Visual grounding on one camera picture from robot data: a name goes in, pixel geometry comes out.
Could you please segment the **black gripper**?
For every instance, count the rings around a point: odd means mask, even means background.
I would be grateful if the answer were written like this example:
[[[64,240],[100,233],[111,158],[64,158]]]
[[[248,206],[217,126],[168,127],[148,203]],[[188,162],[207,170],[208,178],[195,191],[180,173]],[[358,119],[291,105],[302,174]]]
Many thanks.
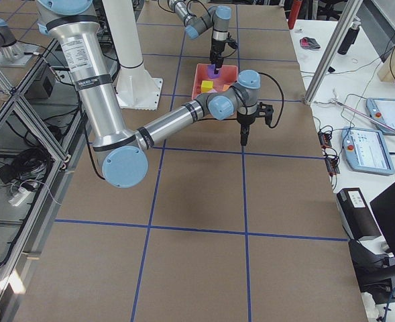
[[[249,126],[253,124],[256,120],[255,115],[244,115],[237,114],[237,121],[241,125],[240,129],[240,144],[241,146],[247,146],[249,137]]]
[[[211,51],[210,59],[212,59],[213,74],[219,74],[220,69],[223,66],[223,51],[225,50],[224,40],[211,40]]]

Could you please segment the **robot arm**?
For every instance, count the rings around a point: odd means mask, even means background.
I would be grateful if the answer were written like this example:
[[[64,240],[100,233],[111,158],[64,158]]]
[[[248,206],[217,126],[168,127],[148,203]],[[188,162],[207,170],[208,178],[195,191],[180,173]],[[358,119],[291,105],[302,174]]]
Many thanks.
[[[194,100],[136,130],[127,128],[121,109],[155,107],[162,80],[144,67],[130,1],[105,1],[105,15],[119,59],[113,80],[99,41],[99,21],[91,1],[38,1],[40,31],[58,40],[76,91],[95,133],[93,149],[104,179],[129,188],[148,171],[145,151],[206,115],[223,120],[231,115],[253,123],[258,106],[260,75],[239,73],[226,91],[202,93]]]
[[[224,59],[229,57],[229,55],[223,55],[226,45],[234,51],[238,48],[237,42],[229,33],[231,8],[224,5],[206,8],[200,1],[196,1],[205,10],[201,16],[197,16],[191,11],[191,3],[192,1],[167,1],[168,8],[182,20],[185,32],[191,40],[197,39],[206,31],[211,30],[209,75],[217,78],[223,67]]]

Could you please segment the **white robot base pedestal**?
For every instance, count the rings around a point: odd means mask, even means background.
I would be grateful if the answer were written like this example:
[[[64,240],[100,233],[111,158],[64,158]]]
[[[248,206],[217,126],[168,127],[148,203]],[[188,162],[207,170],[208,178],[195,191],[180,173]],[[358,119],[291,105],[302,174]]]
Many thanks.
[[[120,107],[156,110],[163,80],[144,66],[132,2],[107,0],[103,7],[120,65],[115,87]]]

